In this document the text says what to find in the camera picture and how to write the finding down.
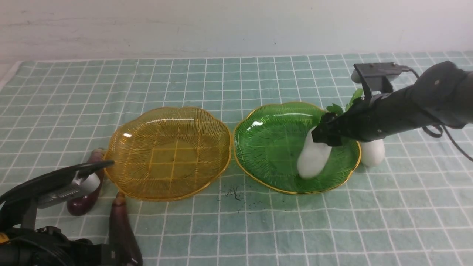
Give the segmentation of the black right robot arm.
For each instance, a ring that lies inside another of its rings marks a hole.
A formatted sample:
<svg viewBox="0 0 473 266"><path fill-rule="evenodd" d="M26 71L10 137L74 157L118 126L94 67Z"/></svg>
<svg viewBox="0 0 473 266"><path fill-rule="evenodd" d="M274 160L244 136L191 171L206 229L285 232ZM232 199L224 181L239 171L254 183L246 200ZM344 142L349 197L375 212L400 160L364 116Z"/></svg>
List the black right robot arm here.
<svg viewBox="0 0 473 266"><path fill-rule="evenodd" d="M472 123L471 71L450 61L437 63L412 85L394 91L391 82L412 71L393 62L354 64L352 77L364 96L341 115L322 115L311 131L313 142L335 147L343 138L368 143L427 126L461 129Z"/></svg>

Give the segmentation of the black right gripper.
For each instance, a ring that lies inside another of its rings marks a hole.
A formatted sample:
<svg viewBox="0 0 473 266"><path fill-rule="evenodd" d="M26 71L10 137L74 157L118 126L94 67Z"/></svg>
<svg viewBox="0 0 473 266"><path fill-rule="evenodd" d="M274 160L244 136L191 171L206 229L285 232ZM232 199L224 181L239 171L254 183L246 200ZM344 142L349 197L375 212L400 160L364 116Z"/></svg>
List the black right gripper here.
<svg viewBox="0 0 473 266"><path fill-rule="evenodd" d="M368 143L392 135L389 123L385 121L387 116L381 113L377 101L356 98L346 112L324 113L318 125L311 130L312 141L336 147L342 145L343 139Z"/></svg>

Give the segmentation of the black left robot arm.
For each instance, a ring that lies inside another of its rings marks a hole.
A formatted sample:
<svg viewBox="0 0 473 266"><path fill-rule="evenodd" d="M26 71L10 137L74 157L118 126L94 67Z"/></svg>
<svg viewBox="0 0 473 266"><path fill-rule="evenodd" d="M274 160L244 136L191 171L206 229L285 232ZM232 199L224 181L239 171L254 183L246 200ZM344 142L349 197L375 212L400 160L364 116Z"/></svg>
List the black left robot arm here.
<svg viewBox="0 0 473 266"><path fill-rule="evenodd" d="M108 244L70 240L61 230L11 228L1 232L2 266L116 266L118 257Z"/></svg>

